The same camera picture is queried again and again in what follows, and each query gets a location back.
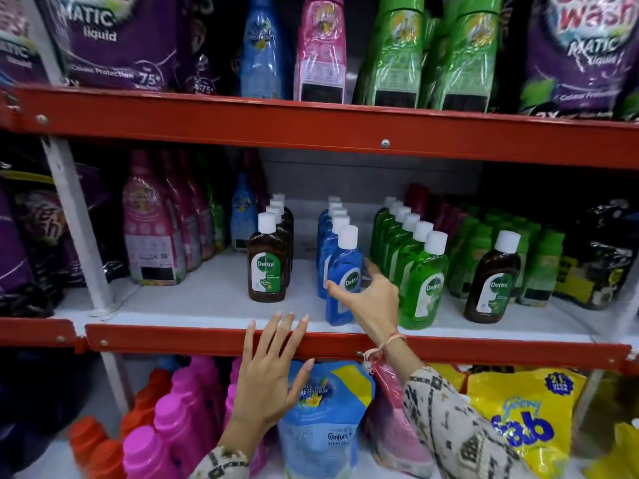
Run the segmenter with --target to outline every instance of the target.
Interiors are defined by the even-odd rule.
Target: patterned sleeve
[[[444,479],[534,479],[488,420],[431,367],[404,386],[404,414]]]
[[[249,479],[249,461],[239,450],[216,447],[188,479]]]

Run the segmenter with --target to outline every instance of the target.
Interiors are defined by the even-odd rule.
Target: green and white label
[[[393,282],[395,279],[395,267],[397,266],[397,256],[399,255],[399,250],[395,250],[393,255],[390,257],[390,271],[388,271],[388,280]]]
[[[484,281],[477,301],[477,312],[483,314],[503,314],[513,289],[513,276],[500,272]]]
[[[279,292],[281,265],[272,253],[260,252],[251,260],[251,287],[258,292]]]
[[[426,279],[419,288],[415,317],[428,317],[428,314],[437,309],[437,304],[442,297],[442,291],[442,273],[434,274]]]
[[[362,270],[359,267],[353,267],[352,269],[344,273],[342,279],[339,281],[339,286],[348,292],[360,292],[360,290],[362,289],[361,281]],[[338,314],[342,314],[343,312],[348,311],[348,308],[344,306],[341,301],[338,301],[338,303]]]
[[[410,276],[410,269],[413,267],[413,263],[409,262],[404,265],[404,274],[401,278],[401,284],[399,285],[399,295],[406,297],[406,290],[408,289],[408,277]]]

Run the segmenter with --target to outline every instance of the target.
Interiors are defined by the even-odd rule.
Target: finger
[[[293,385],[291,389],[288,391],[288,395],[286,395],[286,402],[284,403],[284,407],[288,412],[297,404],[300,399],[300,393],[304,388],[304,385],[309,380],[309,376],[311,374],[311,370],[313,370],[313,365],[315,364],[315,358],[311,358],[306,363],[302,365],[295,380],[293,381]]]
[[[273,341],[271,342],[271,346],[268,349],[267,356],[271,358],[277,358],[279,356],[279,352],[282,349],[284,340],[288,336],[289,331],[291,331],[293,319],[295,319],[295,314],[293,314],[292,312],[286,315],[286,317],[282,321],[282,324],[280,324],[277,328],[276,335],[273,337]]]
[[[350,309],[351,303],[353,302],[353,296],[357,294],[353,294],[348,292],[346,289],[341,288],[333,281],[328,281],[326,285],[326,289],[328,290],[328,295],[331,297],[335,297],[338,301],[340,301],[344,306]]]
[[[375,265],[375,263],[372,260],[365,258],[364,264],[366,264],[366,270],[368,271],[368,275],[371,276],[372,280],[375,280],[376,277],[383,275],[381,271],[379,270],[379,267]]]
[[[251,320],[244,334],[244,350],[242,351],[242,366],[248,365],[253,359],[253,336],[255,335],[255,319]]]
[[[262,335],[260,336],[258,348],[255,350],[254,357],[256,360],[261,360],[267,355],[268,346],[271,344],[273,335],[276,333],[277,324],[280,319],[282,319],[282,312],[278,311],[264,327],[264,331],[262,331]]]
[[[293,356],[295,356],[295,352],[297,351],[297,347],[300,345],[302,338],[304,338],[304,333],[306,332],[306,328],[309,326],[309,315],[307,314],[302,318],[302,320],[298,323],[297,328],[293,331],[293,334],[288,340],[286,347],[282,353],[282,359],[286,360],[287,363],[291,363],[293,360]]]

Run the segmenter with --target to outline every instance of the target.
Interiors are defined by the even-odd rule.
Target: hand
[[[268,429],[295,406],[315,363],[314,359],[304,363],[289,390],[291,361],[306,332],[309,318],[302,318],[280,356],[295,315],[287,315],[278,327],[281,317],[282,313],[279,312],[268,322],[262,331],[255,355],[255,321],[246,330],[233,415],[219,443],[241,450],[249,460]]]
[[[397,332],[399,290],[379,272],[377,265],[368,259],[365,264],[372,278],[368,289],[353,294],[329,281],[328,293],[353,312],[362,329],[379,347]]]

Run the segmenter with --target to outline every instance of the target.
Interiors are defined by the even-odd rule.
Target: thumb
[[[297,372],[297,376],[295,377],[295,380],[293,380],[293,385],[288,391],[288,395],[286,395],[284,407],[286,408],[287,412],[295,407],[295,404],[300,399],[300,394],[302,392],[302,389],[304,388],[304,385],[306,385],[309,380],[309,376],[311,375],[311,370],[313,370],[314,364],[315,358],[311,358],[310,360],[305,362],[300,370]]]
[[[354,294],[348,292],[346,289],[341,288],[333,281],[328,281],[326,284],[326,289],[328,290],[328,295],[330,297],[335,297],[338,301],[340,301],[343,305],[350,308],[351,300],[353,299]]]

